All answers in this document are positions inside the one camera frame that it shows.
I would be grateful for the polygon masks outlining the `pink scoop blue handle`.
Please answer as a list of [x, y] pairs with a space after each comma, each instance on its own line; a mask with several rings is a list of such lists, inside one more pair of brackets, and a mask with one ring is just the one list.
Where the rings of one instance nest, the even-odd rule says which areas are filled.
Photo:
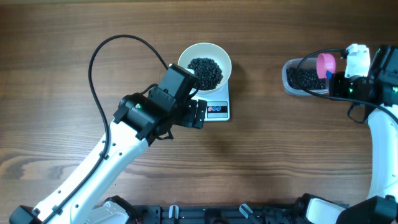
[[330, 79], [336, 71], [336, 60], [332, 54], [321, 53], [317, 58], [317, 75], [319, 79]]

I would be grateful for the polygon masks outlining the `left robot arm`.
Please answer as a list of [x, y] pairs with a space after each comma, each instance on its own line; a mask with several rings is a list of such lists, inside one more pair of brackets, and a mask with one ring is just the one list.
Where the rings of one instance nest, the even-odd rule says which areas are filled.
[[84, 223], [99, 198], [156, 139], [173, 125], [201, 129], [206, 102], [196, 101], [192, 69], [171, 64], [159, 84], [126, 95], [104, 136], [71, 176], [35, 207], [18, 206], [10, 223]]

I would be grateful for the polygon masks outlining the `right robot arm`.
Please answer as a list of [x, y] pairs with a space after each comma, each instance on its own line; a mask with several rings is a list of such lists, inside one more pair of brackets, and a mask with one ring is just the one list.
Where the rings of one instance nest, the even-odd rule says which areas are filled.
[[[344, 72], [336, 72], [338, 52], [346, 60]], [[350, 102], [365, 108], [372, 140], [371, 185], [366, 200], [344, 208], [312, 195], [297, 200], [298, 217], [307, 223], [393, 223], [397, 221], [397, 47], [381, 45], [373, 58], [365, 45], [324, 49], [302, 58], [317, 61], [317, 75], [329, 81], [328, 94], [300, 85], [309, 95]]]

